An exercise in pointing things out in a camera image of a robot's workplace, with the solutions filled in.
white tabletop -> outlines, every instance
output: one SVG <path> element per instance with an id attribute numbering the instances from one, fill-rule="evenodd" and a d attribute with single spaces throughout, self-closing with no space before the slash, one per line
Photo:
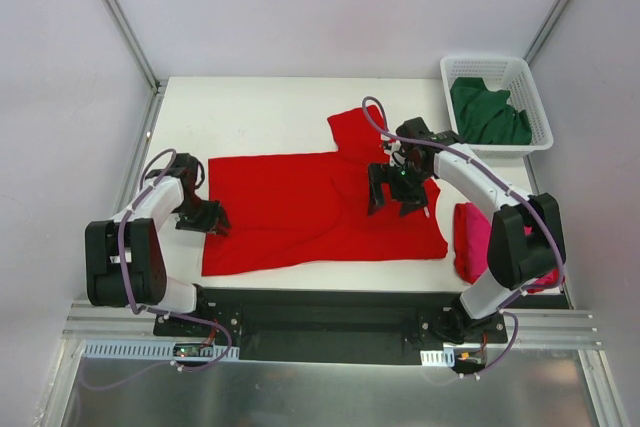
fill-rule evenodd
<path id="1" fill-rule="evenodd" d="M 327 117 L 358 107 L 366 95 L 384 104 L 392 131 L 418 116 L 434 132 L 451 127 L 440 80 L 172 77 L 147 159 L 173 147 L 195 155 L 206 169 L 213 157 L 335 151 Z M 488 163 L 516 186 L 531 189 L 522 160 Z M 169 219 L 159 233 L 167 273 L 204 287 L 460 292 L 469 284 L 453 267 L 453 208 L 466 199 L 447 183 L 437 182 L 442 189 L 438 224 L 449 243 L 444 259 L 310 262 L 203 277 L 204 234 L 176 230 L 174 219 Z M 207 182 L 198 194 L 208 198 Z"/>

white basket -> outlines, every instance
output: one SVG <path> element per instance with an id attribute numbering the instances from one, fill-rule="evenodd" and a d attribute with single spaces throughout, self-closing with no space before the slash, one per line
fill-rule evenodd
<path id="1" fill-rule="evenodd" d="M 544 113 L 538 89 L 527 63 L 518 57 L 447 56 L 440 61 L 444 95 L 451 128 L 458 132 L 456 116 L 451 102 L 451 86 L 458 77 L 482 77 L 489 90 L 505 89 L 511 92 L 509 103 L 518 110 L 525 110 L 531 124 L 531 145 L 480 145 L 469 144 L 475 154 L 483 159 L 518 159 L 536 150 L 546 150 L 553 145 L 553 135 Z"/>

white wall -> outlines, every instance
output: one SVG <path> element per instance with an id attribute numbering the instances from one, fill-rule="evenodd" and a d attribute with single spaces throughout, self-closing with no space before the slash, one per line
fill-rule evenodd
<path id="1" fill-rule="evenodd" d="M 556 195 L 570 293 L 591 308 L 631 417 L 640 425 L 640 10 L 638 0 L 575 0 L 533 74 L 555 145 L 534 158 Z"/>
<path id="2" fill-rule="evenodd" d="M 0 423 L 31 425 L 149 91 L 101 0 L 0 0 Z"/>
<path id="3" fill-rule="evenodd" d="M 555 0 L 119 0 L 156 73 L 439 78 L 524 55 Z"/>

red cloth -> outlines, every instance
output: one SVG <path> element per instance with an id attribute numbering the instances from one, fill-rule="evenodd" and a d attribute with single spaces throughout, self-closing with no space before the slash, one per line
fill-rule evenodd
<path id="1" fill-rule="evenodd" d="M 454 266 L 462 280 L 473 284 L 489 268 L 487 252 L 491 224 L 475 205 L 470 202 L 456 204 L 453 210 L 453 248 L 456 254 Z M 539 284 L 549 285 L 558 278 L 554 269 L 538 279 Z M 529 289 L 530 293 L 541 289 Z"/>
<path id="2" fill-rule="evenodd" d="M 382 123 L 377 109 L 369 112 Z M 425 183 L 429 217 L 420 210 L 400 218 L 395 202 L 367 216 L 367 165 L 389 157 L 361 109 L 328 120 L 337 152 L 209 160 L 209 198 L 222 202 L 232 228 L 228 237 L 206 237 L 202 275 L 319 260 L 446 256 L 436 222 L 440 189 L 435 182 Z"/>

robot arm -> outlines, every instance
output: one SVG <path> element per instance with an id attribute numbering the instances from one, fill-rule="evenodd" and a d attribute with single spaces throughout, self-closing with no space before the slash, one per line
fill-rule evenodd
<path id="1" fill-rule="evenodd" d="M 167 276 L 157 231 L 170 214 L 178 214 L 177 229 L 226 235 L 231 227 L 218 201 L 203 200 L 195 193 L 198 160 L 177 154 L 160 180 L 161 171 L 145 178 L 141 191 L 150 189 L 135 209 L 129 204 L 109 220 L 91 222 L 85 230 L 87 294 L 96 306 L 128 304 L 122 279 L 117 233 L 123 218 L 124 247 L 131 287 L 138 302 L 159 309 L 190 313 L 198 307 L 198 289 Z"/>
<path id="2" fill-rule="evenodd" d="M 457 134 L 434 134 L 421 118 L 406 121 L 396 132 L 401 138 L 449 146 L 473 158 L 475 164 L 487 167 L 467 145 L 460 143 Z M 400 215 L 423 209 L 428 203 L 424 181 L 435 176 L 458 189 L 491 222 L 487 255 L 489 268 L 430 327 L 431 332 L 442 340 L 462 343 L 468 329 L 489 322 L 514 294 L 557 267 L 540 226 L 527 209 L 514 197 L 507 195 L 495 180 L 508 185 L 511 192 L 528 199 L 551 232 L 564 262 L 564 239 L 558 204 L 549 194 L 534 196 L 513 187 L 495 174 L 495 180 L 491 179 L 474 163 L 450 151 L 400 142 L 396 152 L 402 157 L 400 163 L 394 161 L 394 165 L 369 165 L 370 215 L 385 203 L 382 183 L 388 183 L 391 198 L 402 203 Z M 525 234 L 525 227 L 532 229 L 529 234 Z"/>

